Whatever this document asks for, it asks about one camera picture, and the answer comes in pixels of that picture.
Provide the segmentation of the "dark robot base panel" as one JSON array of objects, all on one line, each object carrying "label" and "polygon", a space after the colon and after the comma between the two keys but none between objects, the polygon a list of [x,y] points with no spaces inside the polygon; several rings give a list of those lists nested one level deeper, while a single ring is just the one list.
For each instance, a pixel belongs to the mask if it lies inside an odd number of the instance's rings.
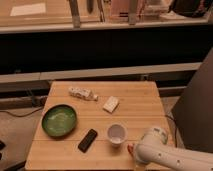
[{"label": "dark robot base panel", "polygon": [[213,48],[171,113],[187,149],[213,153]]}]

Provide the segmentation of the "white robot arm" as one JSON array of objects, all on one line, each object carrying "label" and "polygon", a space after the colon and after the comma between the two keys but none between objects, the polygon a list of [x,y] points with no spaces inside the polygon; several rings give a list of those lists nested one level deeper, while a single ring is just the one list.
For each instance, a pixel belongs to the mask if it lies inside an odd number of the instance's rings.
[{"label": "white robot arm", "polygon": [[161,127],[151,127],[134,145],[138,164],[154,162],[175,171],[213,171],[213,153],[205,153],[167,145],[168,134]]}]

